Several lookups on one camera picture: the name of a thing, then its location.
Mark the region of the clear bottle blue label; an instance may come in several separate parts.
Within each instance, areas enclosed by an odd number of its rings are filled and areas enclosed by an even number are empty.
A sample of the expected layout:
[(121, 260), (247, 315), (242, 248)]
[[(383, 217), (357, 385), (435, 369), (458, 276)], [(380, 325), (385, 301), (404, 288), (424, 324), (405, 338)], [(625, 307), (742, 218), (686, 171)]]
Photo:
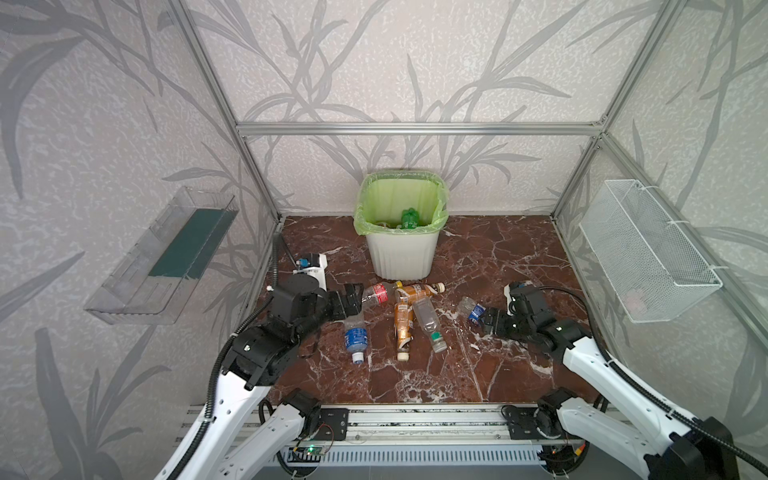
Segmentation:
[(365, 360), (365, 352), (369, 345), (364, 314), (359, 313), (345, 319), (344, 328), (345, 349), (350, 354), (352, 363), (360, 365)]

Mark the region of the clear bottle green label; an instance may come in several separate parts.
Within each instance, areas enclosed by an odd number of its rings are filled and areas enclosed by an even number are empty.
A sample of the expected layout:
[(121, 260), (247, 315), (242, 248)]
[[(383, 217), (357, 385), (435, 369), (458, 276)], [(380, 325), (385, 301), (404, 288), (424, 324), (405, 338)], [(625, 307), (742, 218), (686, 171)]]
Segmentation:
[(439, 316), (429, 297), (421, 298), (413, 303), (413, 312), (420, 327), (428, 336), (435, 353), (447, 349), (446, 341), (441, 333)]

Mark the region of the orange tea bottle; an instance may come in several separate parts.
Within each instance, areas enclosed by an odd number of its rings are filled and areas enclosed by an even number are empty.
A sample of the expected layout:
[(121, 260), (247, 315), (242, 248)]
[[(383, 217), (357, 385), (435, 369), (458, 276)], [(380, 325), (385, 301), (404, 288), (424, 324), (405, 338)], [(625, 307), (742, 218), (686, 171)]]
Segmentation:
[(400, 286), (397, 290), (397, 297), (400, 302), (413, 304), (423, 298), (432, 297), (444, 293), (446, 290), (442, 282), (435, 284), (411, 284)]

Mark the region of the green soda bottle yellow cap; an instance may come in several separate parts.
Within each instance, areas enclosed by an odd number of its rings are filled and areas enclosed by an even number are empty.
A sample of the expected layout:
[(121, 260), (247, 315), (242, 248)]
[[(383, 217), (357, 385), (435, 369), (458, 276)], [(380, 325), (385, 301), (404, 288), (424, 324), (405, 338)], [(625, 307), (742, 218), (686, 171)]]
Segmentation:
[(400, 228), (403, 230), (412, 230), (420, 226), (420, 214), (414, 208), (402, 211)]

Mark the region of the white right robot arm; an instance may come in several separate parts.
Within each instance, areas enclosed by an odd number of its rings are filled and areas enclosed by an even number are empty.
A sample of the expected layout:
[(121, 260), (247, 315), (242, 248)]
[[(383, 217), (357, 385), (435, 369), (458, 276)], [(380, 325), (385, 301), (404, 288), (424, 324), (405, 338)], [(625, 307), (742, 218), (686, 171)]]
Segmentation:
[(533, 413), (505, 407), (511, 434), (536, 432), (550, 440), (581, 440), (540, 455), (553, 475), (579, 466), (589, 446), (612, 456), (642, 479), (737, 479), (732, 435), (713, 417), (705, 420), (679, 408), (626, 370), (572, 319), (558, 319), (545, 288), (522, 283), (505, 287), (506, 305), (478, 317), (483, 331), (526, 343), (550, 356), (599, 394), (589, 403), (566, 388), (542, 396)]

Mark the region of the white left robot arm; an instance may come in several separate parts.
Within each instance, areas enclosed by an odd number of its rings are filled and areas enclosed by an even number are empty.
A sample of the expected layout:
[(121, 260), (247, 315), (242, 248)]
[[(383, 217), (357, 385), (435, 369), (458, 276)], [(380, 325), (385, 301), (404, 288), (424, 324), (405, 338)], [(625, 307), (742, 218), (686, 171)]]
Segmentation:
[(244, 442), (232, 445), (296, 361), (301, 344), (323, 324), (361, 313), (363, 290), (351, 283), (327, 291), (317, 278), (302, 273), (273, 287), (225, 342), (203, 409), (158, 478), (251, 479), (289, 443), (322, 429), (320, 401), (296, 389)]

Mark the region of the blue label water bottle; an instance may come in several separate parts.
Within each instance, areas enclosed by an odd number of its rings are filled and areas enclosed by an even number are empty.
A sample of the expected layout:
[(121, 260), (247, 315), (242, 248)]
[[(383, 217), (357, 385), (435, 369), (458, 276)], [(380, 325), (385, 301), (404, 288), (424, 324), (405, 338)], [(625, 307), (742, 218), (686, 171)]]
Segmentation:
[(463, 297), (457, 306), (459, 320), (467, 321), (470, 325), (479, 327), (485, 307), (470, 297)]

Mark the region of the clear bottle pink label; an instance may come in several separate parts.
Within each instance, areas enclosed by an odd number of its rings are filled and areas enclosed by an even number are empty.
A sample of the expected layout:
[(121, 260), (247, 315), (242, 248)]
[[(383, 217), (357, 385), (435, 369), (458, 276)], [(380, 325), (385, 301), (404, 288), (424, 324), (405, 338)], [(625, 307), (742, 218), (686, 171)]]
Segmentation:
[(402, 287), (400, 281), (394, 283), (380, 282), (366, 287), (362, 293), (362, 308), (364, 310), (386, 305), (397, 299), (397, 290)]

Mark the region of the brown coffee bottle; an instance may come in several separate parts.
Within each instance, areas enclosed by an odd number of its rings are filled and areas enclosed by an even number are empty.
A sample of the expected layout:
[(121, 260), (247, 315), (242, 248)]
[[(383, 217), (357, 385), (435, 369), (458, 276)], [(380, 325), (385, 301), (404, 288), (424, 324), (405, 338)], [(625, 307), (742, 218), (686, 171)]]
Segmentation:
[(406, 362), (410, 358), (411, 328), (413, 311), (406, 301), (399, 301), (394, 309), (395, 336), (397, 342), (397, 360)]

